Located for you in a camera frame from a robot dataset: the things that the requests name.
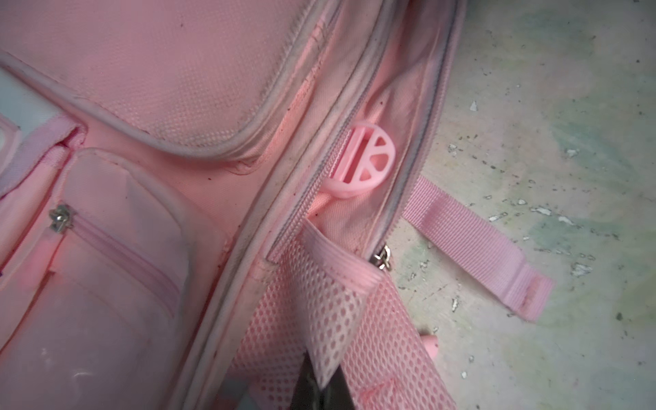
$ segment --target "backpack compartment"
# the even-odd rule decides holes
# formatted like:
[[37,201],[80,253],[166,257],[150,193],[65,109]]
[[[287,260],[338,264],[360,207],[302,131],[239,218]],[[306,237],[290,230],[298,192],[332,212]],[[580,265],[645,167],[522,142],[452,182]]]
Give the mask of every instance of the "backpack compartment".
[[[422,150],[430,147],[464,18],[464,4],[413,2],[396,16],[396,30],[387,44],[380,69],[354,117],[388,131],[397,151],[392,171],[380,186],[365,194],[350,199],[326,193],[315,197],[323,178],[335,168],[342,143],[329,154],[333,166],[318,170],[320,177],[310,183],[314,187],[307,198],[314,198],[314,202],[295,209],[297,213],[287,219],[286,225],[294,226],[294,217],[298,215],[307,216],[309,221],[301,224],[301,232],[313,224],[331,242],[330,247],[341,250],[341,258],[354,253],[364,264],[368,264],[373,250],[379,249],[379,242],[393,228],[394,210],[403,201],[402,196],[411,191],[413,178],[422,165]],[[310,351],[318,380],[319,375],[326,379],[323,361],[332,359],[336,352],[328,349],[313,356],[314,345],[307,335],[306,319],[298,313],[311,311],[312,303],[306,301],[304,308],[288,306],[289,300],[294,300],[291,305],[303,303],[293,293],[303,286],[295,279],[303,269],[286,262],[299,258],[301,252],[295,245],[290,246],[290,242],[307,243],[301,239],[303,233],[289,239],[284,235],[285,228],[282,232],[269,254],[270,260],[282,263],[281,269],[255,310],[230,373],[231,379],[251,383],[250,397],[263,409],[289,405],[296,382],[291,375],[298,373],[305,349]],[[361,269],[348,275],[362,274],[365,270]],[[331,300],[323,305],[326,310],[339,311],[340,306],[348,309],[344,298],[341,298],[342,305],[336,304],[336,299]],[[354,341],[350,345],[350,339],[346,344],[338,343],[337,353],[343,358],[342,368],[359,408],[455,408],[388,276],[384,276],[377,289],[371,290],[358,318],[362,322],[353,335]],[[343,327],[339,319],[314,324],[321,331],[317,330],[313,337],[326,332],[339,334],[337,327]]]
[[5,2],[0,62],[131,137],[186,157],[261,155],[340,2]]
[[0,277],[0,406],[161,405],[227,245],[140,167],[77,151]]

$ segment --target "pink backpack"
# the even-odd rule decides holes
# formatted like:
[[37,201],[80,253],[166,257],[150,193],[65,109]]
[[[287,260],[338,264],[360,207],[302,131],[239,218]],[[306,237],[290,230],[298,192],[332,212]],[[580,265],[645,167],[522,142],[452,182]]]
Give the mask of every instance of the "pink backpack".
[[463,20],[1,2],[0,409],[314,408],[304,361],[320,408],[343,375],[358,409],[454,409],[387,273],[398,219],[524,319],[552,287],[419,175]]

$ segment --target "shoulder strap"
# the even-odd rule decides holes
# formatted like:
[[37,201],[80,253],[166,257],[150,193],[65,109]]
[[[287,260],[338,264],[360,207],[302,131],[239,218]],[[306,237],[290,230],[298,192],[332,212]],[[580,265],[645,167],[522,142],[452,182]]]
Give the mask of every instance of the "shoulder strap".
[[554,281],[490,223],[423,176],[403,217],[521,318],[540,316]]

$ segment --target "concrete floor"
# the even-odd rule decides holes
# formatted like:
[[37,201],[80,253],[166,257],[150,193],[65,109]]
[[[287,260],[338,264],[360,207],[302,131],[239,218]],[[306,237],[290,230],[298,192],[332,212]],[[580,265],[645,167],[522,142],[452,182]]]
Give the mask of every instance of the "concrete floor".
[[461,410],[656,409],[655,161],[656,2],[471,1],[424,176],[508,213],[557,285],[523,322],[400,224],[393,274]]

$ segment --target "metal zipper pull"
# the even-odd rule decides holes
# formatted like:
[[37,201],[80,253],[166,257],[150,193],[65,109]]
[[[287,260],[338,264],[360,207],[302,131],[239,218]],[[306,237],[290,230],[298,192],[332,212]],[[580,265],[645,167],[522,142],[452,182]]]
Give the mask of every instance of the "metal zipper pull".
[[371,257],[370,262],[378,267],[380,270],[390,270],[390,259],[392,258],[392,250],[387,244],[383,245],[380,252],[377,255]]
[[73,223],[73,213],[64,204],[57,206],[55,209],[51,209],[50,212],[48,212],[48,215],[50,216],[50,219],[52,219],[50,228],[58,234],[61,234]]

